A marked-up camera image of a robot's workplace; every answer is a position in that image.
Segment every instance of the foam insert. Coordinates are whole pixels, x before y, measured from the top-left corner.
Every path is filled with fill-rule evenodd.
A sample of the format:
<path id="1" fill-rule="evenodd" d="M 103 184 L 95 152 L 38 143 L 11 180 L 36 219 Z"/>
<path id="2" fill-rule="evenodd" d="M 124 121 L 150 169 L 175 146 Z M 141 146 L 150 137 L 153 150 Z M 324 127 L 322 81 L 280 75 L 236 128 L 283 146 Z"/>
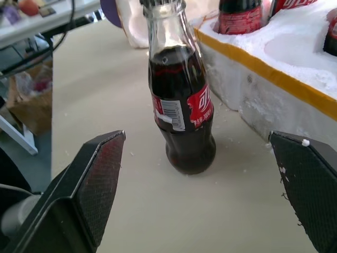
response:
<path id="1" fill-rule="evenodd" d="M 244 35 L 214 32 L 216 12 L 193 21 L 212 90 L 264 138 L 280 130 L 337 148 L 337 57 L 323 51 L 336 7 L 281 10 Z"/>
<path id="2" fill-rule="evenodd" d="M 200 17 L 215 9 L 219 0 L 185 0 L 188 20 Z M 124 32 L 133 48 L 147 48 L 147 23 L 143 16 L 143 6 L 139 0 L 116 0 L 117 11 Z"/>

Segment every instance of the cola bottle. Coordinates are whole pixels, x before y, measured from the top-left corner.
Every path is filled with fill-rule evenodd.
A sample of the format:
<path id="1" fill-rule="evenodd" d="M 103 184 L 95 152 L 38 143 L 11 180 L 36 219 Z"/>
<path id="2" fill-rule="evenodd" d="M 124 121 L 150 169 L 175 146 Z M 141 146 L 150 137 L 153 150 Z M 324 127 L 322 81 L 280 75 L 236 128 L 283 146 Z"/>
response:
<path id="1" fill-rule="evenodd" d="M 335 14 L 330 21 L 329 30 L 325 37 L 323 50 L 329 54 L 337 56 L 337 10 L 334 10 Z"/>
<path id="2" fill-rule="evenodd" d="M 252 33 L 262 27 L 261 0 L 220 0 L 214 31 L 221 34 Z"/>
<path id="3" fill-rule="evenodd" d="M 213 162 L 214 106 L 205 69 L 185 15 L 184 0 L 141 0 L 149 33 L 148 84 L 154 118 L 170 163 L 198 174 Z"/>
<path id="4" fill-rule="evenodd" d="M 293 9 L 302 6 L 307 6 L 315 3 L 317 0 L 273 0 L 270 7 L 269 17 L 274 16 L 282 9 Z"/>

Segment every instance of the cardboard box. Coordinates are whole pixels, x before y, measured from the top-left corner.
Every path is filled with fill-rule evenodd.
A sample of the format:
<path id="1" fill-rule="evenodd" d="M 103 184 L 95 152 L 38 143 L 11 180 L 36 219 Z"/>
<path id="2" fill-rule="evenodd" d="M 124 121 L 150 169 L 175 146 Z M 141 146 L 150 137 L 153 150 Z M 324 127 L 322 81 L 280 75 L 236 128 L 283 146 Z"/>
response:
<path id="1" fill-rule="evenodd" d="M 49 61 L 44 65 L 52 68 L 53 62 Z M 41 68 L 42 65 L 38 65 L 27 73 L 34 79 Z M 6 106 L 33 134 L 40 135 L 52 128 L 52 105 L 52 89 L 32 98 L 23 98 L 17 91 L 15 77 L 10 78 Z"/>

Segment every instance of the table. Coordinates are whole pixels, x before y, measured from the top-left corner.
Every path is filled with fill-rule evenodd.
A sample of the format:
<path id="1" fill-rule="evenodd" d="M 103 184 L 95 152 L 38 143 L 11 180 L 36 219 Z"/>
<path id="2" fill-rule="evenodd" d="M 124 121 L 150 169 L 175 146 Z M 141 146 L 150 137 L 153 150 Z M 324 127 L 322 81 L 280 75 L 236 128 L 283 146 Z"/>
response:
<path id="1" fill-rule="evenodd" d="M 82 17 L 101 8 L 99 0 L 76 0 L 75 6 L 74 18 Z M 63 0 L 51 7 L 56 13 L 48 17 L 40 15 L 27 17 L 15 25 L 4 27 L 0 23 L 0 48 L 68 23 L 72 8 L 70 0 Z"/>
<path id="2" fill-rule="evenodd" d="M 170 166 L 153 119 L 146 50 L 131 49 L 123 30 L 102 21 L 72 31 L 55 54 L 54 73 L 53 176 L 85 141 L 126 132 L 98 253 L 316 252 L 281 197 L 273 154 L 214 96 L 213 165 L 189 177 Z"/>

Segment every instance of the foam crumb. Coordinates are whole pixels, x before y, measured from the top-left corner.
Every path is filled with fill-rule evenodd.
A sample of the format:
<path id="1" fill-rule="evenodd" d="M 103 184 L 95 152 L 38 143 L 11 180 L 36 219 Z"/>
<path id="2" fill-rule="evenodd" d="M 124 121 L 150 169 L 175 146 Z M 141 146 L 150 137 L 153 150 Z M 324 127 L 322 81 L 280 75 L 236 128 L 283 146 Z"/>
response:
<path id="1" fill-rule="evenodd" d="M 309 145 L 310 145 L 310 141 L 306 140 L 306 139 L 303 139 L 302 146 L 308 147 Z"/>

